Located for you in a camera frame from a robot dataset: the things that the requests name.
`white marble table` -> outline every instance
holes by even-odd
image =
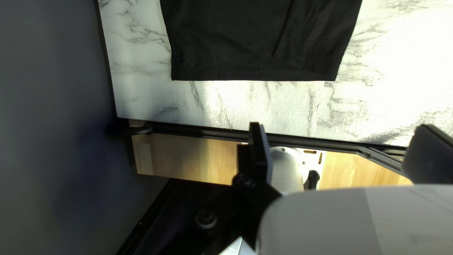
[[[100,0],[118,116],[407,146],[453,135],[453,0],[363,0],[335,82],[171,81],[158,0]]]

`black garment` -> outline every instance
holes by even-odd
[[[172,80],[334,81],[361,0],[160,0]]]

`screw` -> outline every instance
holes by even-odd
[[[210,229],[217,223],[217,215],[211,210],[199,210],[195,222],[202,229]]]
[[[253,189],[256,186],[255,180],[249,176],[242,176],[241,178],[239,178],[239,183],[242,186],[250,189]]]

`gray wall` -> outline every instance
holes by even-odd
[[[115,254],[167,179],[138,176],[92,0],[2,1],[0,254]]]

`wooden floor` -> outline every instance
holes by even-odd
[[[412,182],[357,154],[327,152],[319,189],[412,185]]]
[[[142,123],[131,121],[131,126]],[[237,142],[164,134],[132,136],[137,172],[193,181],[231,184]],[[356,154],[327,152],[319,189],[412,185],[412,182]]]

